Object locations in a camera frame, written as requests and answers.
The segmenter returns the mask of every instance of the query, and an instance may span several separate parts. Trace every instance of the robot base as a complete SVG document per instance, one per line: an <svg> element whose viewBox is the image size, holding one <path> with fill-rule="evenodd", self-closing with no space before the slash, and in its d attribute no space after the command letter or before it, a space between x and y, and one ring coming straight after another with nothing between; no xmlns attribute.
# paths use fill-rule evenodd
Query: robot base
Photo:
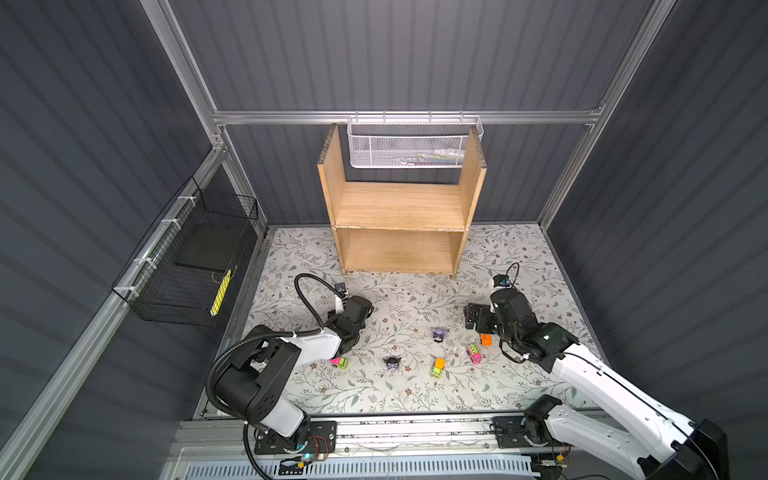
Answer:
<svg viewBox="0 0 768 480"><path fill-rule="evenodd" d="M317 437L317 452L332 453L336 450L336 422L310 422L310 431L307 435L306 445L301 453L315 453L315 439ZM295 445L291 445L274 430L266 434L263 430L256 433L256 444L253 447L253 453L256 455L282 455L291 453Z"/></svg>

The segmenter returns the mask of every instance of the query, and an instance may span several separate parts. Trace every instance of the corrugated wall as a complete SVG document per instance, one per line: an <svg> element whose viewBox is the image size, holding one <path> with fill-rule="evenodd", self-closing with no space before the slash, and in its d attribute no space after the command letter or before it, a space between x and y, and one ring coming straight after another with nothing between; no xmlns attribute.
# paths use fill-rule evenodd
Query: corrugated wall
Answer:
<svg viewBox="0 0 768 480"><path fill-rule="evenodd" d="M0 138L2 445L210 144L138 1L0 2ZM129 317L27 478L153 478L214 343Z"/></svg>
<svg viewBox="0 0 768 480"><path fill-rule="evenodd" d="M614 368L729 435L768 429L768 3L678 2L549 233Z"/></svg>
<svg viewBox="0 0 768 480"><path fill-rule="evenodd" d="M227 130L271 224L329 222L316 166L329 126L230 125ZM352 168L346 127L340 130L347 180L458 183L458 168ZM583 131L581 125L485 126L489 174L475 220L536 220Z"/></svg>
<svg viewBox="0 0 768 480"><path fill-rule="evenodd" d="M597 105L643 0L172 0L220 110Z"/></svg>

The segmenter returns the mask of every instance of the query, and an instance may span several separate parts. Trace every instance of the toy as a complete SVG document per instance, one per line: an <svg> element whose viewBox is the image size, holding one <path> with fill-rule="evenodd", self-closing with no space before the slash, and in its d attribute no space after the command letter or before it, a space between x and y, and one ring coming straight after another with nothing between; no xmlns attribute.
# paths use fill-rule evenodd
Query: toy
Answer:
<svg viewBox="0 0 768 480"><path fill-rule="evenodd" d="M384 363L386 363L386 368L390 372L397 372L397 369L400 368L400 358L396 356L390 356L384 360Z"/></svg>
<svg viewBox="0 0 768 480"><path fill-rule="evenodd" d="M445 339L446 333L448 333L448 330L434 328L432 329L432 339L437 343L442 343L442 341Z"/></svg>
<svg viewBox="0 0 768 480"><path fill-rule="evenodd" d="M344 357L340 356L337 359L331 359L331 363L337 367L339 367L342 370L346 370L346 367L349 366L349 360L345 359Z"/></svg>
<svg viewBox="0 0 768 480"><path fill-rule="evenodd" d="M442 370L444 368L445 368L445 360L437 359L435 360L435 366L432 368L432 372L430 373L430 375L440 378L440 376L442 375Z"/></svg>
<svg viewBox="0 0 768 480"><path fill-rule="evenodd" d="M478 347L475 346L474 343L471 343L469 345L469 348L467 348L467 353L469 354L469 358L474 364L480 363L482 360L482 355L480 355L480 352L478 351Z"/></svg>

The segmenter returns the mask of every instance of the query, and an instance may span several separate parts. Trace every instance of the upper shelf compartment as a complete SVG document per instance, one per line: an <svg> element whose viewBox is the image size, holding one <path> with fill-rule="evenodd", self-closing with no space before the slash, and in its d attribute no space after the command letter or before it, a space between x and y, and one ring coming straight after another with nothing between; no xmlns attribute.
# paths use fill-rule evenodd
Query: upper shelf compartment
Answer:
<svg viewBox="0 0 768 480"><path fill-rule="evenodd" d="M458 185L347 182L335 225L461 232L467 219Z"/></svg>

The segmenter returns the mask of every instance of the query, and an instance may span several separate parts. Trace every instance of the floral tablecloth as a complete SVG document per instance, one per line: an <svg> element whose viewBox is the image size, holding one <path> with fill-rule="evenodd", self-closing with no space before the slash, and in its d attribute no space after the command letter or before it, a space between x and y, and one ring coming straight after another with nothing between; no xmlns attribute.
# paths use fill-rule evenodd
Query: floral tablecloth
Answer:
<svg viewBox="0 0 768 480"><path fill-rule="evenodd" d="M464 328L462 307L488 303L488 281L520 263L516 286L526 295L540 322L559 323L597 355L573 296L535 224L473 226L456 280L446 275L406 273L341 274L329 228L280 228L267 257L250 318L243 334L260 323L273 329L309 329L310 312L293 289L293 278L309 272L333 284L345 282L376 308L346 357L349 368L328 361L298 366L285 394L307 412L447 412L523 409L542 393L574 407L595 404L535 364L516 365L501 355L498 337L483 347L479 335ZM302 290L325 317L333 296L311 279ZM432 340L432 327L448 330L443 343ZM466 348L474 343L483 356L473 365ZM389 371L384 359L400 357ZM435 359L446 365L442 378L429 375Z"/></svg>

